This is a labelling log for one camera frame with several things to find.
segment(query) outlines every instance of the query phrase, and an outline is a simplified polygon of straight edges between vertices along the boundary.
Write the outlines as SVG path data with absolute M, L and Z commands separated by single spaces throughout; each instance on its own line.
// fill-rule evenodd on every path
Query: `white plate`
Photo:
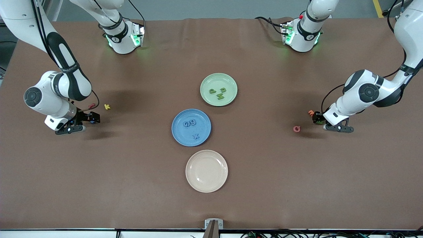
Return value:
M 211 193 L 225 184 L 228 178 L 228 165 L 216 151 L 201 150 L 188 160 L 185 175 L 195 190 Z

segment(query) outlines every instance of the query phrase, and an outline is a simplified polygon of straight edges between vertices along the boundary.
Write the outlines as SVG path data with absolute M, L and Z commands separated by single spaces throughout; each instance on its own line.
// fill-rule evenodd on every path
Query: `brown tabletop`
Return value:
M 422 75 L 402 101 L 351 117 L 352 134 L 312 124 L 323 96 L 356 70 L 387 75 L 403 60 L 385 19 L 329 19 L 320 42 L 294 52 L 263 21 L 187 19 L 147 23 L 144 48 L 110 49 L 95 22 L 57 22 L 102 106 L 102 122 L 56 136 L 23 102 L 57 67 L 19 42 L 0 90 L 0 228 L 416 229 L 423 220 Z M 223 72 L 236 99 L 217 108 L 201 81 Z M 341 95 L 335 91 L 325 107 Z M 85 108 L 92 95 L 76 104 Z M 209 139 L 184 147 L 170 126 L 197 108 Z M 300 133 L 292 128 L 301 126 Z M 211 149 L 229 176 L 211 194 L 190 187 L 185 166 Z

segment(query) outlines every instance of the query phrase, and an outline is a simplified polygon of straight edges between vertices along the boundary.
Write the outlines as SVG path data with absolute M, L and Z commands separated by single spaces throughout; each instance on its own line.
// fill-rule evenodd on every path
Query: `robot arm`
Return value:
M 0 14 L 17 38 L 48 53 L 60 68 L 61 72 L 44 73 L 24 94 L 27 106 L 47 115 L 47 126 L 60 130 L 78 114 L 76 106 L 64 98 L 84 100 L 91 94 L 90 81 L 37 1 L 0 0 Z
M 423 67 L 423 0 L 414 0 L 395 24 L 395 37 L 407 59 L 391 81 L 368 70 L 359 70 L 345 83 L 343 93 L 323 114 L 331 125 L 338 125 L 370 105 L 387 107 L 398 102 L 405 87 Z
M 70 0 L 88 12 L 99 22 L 99 27 L 106 33 L 110 47 L 116 53 L 127 54 L 142 45 L 144 26 L 123 20 L 117 11 L 124 0 Z
M 298 52 L 307 52 L 313 48 L 320 36 L 325 20 L 333 13 L 339 0 L 311 0 L 300 18 L 288 22 L 282 27 L 285 44 Z

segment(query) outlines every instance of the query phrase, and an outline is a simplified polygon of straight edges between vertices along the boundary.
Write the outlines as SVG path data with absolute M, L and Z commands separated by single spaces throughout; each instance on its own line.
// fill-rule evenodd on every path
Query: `gray floor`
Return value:
M 47 12 L 50 20 L 94 21 L 87 12 L 69 0 L 49 0 L 50 6 L 60 6 Z M 186 18 L 281 18 L 297 17 L 308 0 L 132 0 L 147 21 L 181 20 Z M 394 0 L 379 0 L 382 10 Z M 128 18 L 140 19 L 128 0 L 119 9 Z M 334 18 L 377 17 L 373 0 L 340 0 Z M 0 28 L 0 41 L 16 41 L 7 28 Z M 13 43 L 0 43 L 0 66 L 7 68 L 14 50 Z

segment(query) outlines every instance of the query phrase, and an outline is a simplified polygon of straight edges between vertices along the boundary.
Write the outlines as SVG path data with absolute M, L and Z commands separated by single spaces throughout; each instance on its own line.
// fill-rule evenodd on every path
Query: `yellow tape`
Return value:
M 383 18 L 382 9 L 380 8 L 380 4 L 378 0 L 373 0 L 374 9 L 376 9 L 376 13 L 378 18 Z

